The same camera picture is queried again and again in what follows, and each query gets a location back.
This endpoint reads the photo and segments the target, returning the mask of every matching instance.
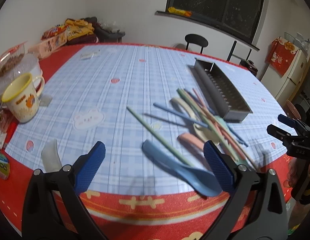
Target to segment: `yellow-rimmed mug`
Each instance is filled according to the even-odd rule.
[[[41,86],[36,92],[33,82],[41,79]],[[31,73],[25,73],[6,88],[2,95],[2,102],[7,105],[12,114],[20,122],[28,122],[38,111],[40,102],[38,97],[44,89],[45,81],[42,76],[33,79]]]

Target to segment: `white refrigerator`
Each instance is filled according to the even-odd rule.
[[[301,80],[306,64],[305,54],[298,50],[284,76],[278,74],[271,65],[266,70],[261,82],[281,106],[285,105]]]

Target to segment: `plaid placemat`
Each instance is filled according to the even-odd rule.
[[[41,168],[41,151],[56,138],[62,164],[73,164],[97,141],[106,146],[106,157],[89,189],[122,195],[162,195],[192,191],[186,184],[155,166],[141,151],[150,139],[172,156],[126,110],[131,106],[143,115],[166,140],[195,166],[202,164],[177,140],[189,132],[183,120],[155,108],[154,102],[171,107],[176,89],[199,86],[188,65],[195,56],[177,50],[130,45],[83,47],[45,84],[44,94],[52,95],[48,107],[18,125],[6,152],[31,169]],[[250,145],[248,154],[260,166],[286,152],[281,142],[269,136],[273,123],[294,134],[277,121],[283,110],[267,89],[247,70],[214,61],[230,78],[253,111],[241,124],[230,124]]]

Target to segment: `window sill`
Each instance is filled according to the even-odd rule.
[[[248,46],[250,49],[253,49],[253,50],[255,50],[255,51],[259,51],[259,48],[257,48],[256,46],[254,46],[254,45],[252,45],[252,44],[250,44],[250,43],[247,43],[246,41],[243,41],[243,40],[241,40],[241,39],[239,39],[239,38],[237,38],[237,37],[231,35],[230,33],[227,33],[227,32],[225,32],[225,31],[222,31],[222,30],[220,30],[220,29],[218,29],[218,28],[215,28],[215,27],[213,27],[213,26],[211,26],[211,25],[208,25],[208,24],[206,24],[206,23],[200,22],[200,21],[198,21],[198,20],[194,20],[194,19],[192,19],[192,18],[188,18],[188,17],[185,17],[185,16],[181,16],[181,15],[177,15],[177,14],[173,14],[173,13],[169,13],[169,12],[163,12],[163,11],[156,11],[156,12],[155,12],[155,15],[161,15],[161,16],[166,16],[166,17],[172,17],[172,18],[176,18],[176,19],[186,20],[186,21],[189,21],[189,22],[193,22],[193,23],[197,23],[197,24],[206,26],[206,27],[208,27],[208,28],[212,28],[212,29],[214,29],[214,30],[217,30],[217,31],[219,31],[219,32],[221,32],[221,33],[224,33],[224,34],[226,34],[226,35],[228,35],[228,36],[234,38],[234,39],[237,40],[237,41],[240,41],[241,43],[243,43],[243,44],[245,44],[246,46]]]

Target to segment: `bear face print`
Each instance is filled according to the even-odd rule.
[[[74,128],[76,130],[88,130],[100,124],[104,119],[104,114],[99,112],[98,109],[91,109],[74,117]]]

